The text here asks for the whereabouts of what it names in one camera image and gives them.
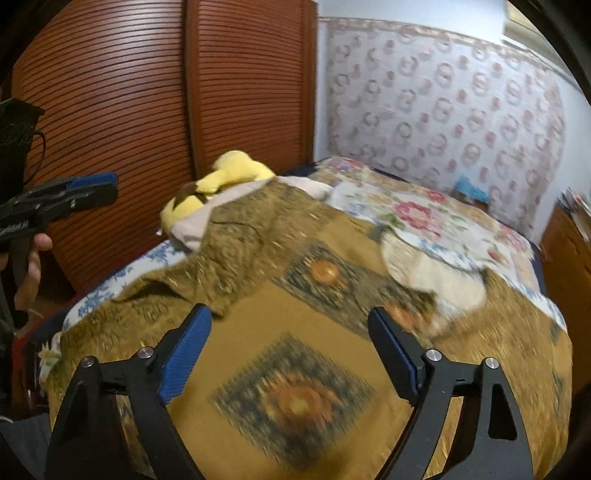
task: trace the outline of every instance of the patterned wallpaper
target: patterned wallpaper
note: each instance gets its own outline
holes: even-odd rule
[[[436,28],[329,20],[330,153],[450,191],[465,174],[528,236],[560,165],[554,72],[521,51]]]

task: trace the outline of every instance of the yellow plush toy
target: yellow plush toy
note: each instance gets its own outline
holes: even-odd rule
[[[275,176],[265,165],[238,150],[224,153],[213,164],[213,170],[201,180],[183,185],[160,212],[162,229],[167,234],[176,222],[201,208],[217,192],[237,183],[268,180]]]

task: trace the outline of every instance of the beige fabric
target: beige fabric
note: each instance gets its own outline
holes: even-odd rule
[[[297,187],[300,190],[303,190],[314,200],[324,200],[332,190],[332,187],[329,185],[305,177],[277,177],[277,179],[281,183],[285,183],[290,187]],[[203,235],[207,228],[209,216],[212,214],[212,210],[215,207],[255,192],[268,182],[269,180],[249,181],[238,184],[214,195],[211,200],[199,210],[196,210],[191,215],[176,222],[171,228],[172,236],[179,240],[189,250],[199,250]]]
[[[382,258],[388,273],[402,285],[434,293],[444,317],[471,312],[486,300],[480,272],[463,272],[408,245],[395,233],[382,235]]]

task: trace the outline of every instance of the wooden cabinet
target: wooden cabinet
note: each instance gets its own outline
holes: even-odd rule
[[[317,4],[188,0],[186,81],[198,175],[228,150],[275,173],[313,156]]]
[[[560,308],[573,342],[576,392],[591,382],[591,247],[572,218],[555,207],[541,250],[548,296]]]
[[[14,66],[12,95],[45,110],[37,128],[47,150],[34,184],[106,171],[119,176],[114,205],[48,229],[78,293],[161,242],[160,210],[194,178],[184,3],[72,0]],[[29,168],[42,145],[33,142]]]

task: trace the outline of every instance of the wardrobe door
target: wardrobe door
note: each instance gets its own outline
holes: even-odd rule
[[[189,0],[187,93],[198,174],[228,150],[244,150],[276,173],[311,161],[315,6]]]
[[[184,95],[183,0],[72,0],[14,67],[12,94],[45,109],[34,183],[114,171],[114,205],[51,225],[85,291],[163,239],[159,212],[194,178]],[[40,157],[34,141],[28,159]]]

